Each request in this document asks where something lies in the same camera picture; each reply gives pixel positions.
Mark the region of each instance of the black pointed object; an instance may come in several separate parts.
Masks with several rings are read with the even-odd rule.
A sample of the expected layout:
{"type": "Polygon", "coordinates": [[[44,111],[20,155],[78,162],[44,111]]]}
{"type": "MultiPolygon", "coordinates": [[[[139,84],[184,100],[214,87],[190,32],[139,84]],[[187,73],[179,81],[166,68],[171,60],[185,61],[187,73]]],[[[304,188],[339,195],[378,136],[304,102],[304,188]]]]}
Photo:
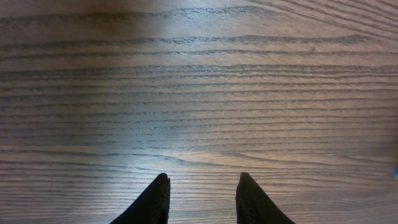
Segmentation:
{"type": "Polygon", "coordinates": [[[167,224],[170,179],[159,174],[138,198],[110,224],[167,224]]]}
{"type": "Polygon", "coordinates": [[[236,189],[236,214],[238,224],[294,224],[245,172],[236,189]]]}

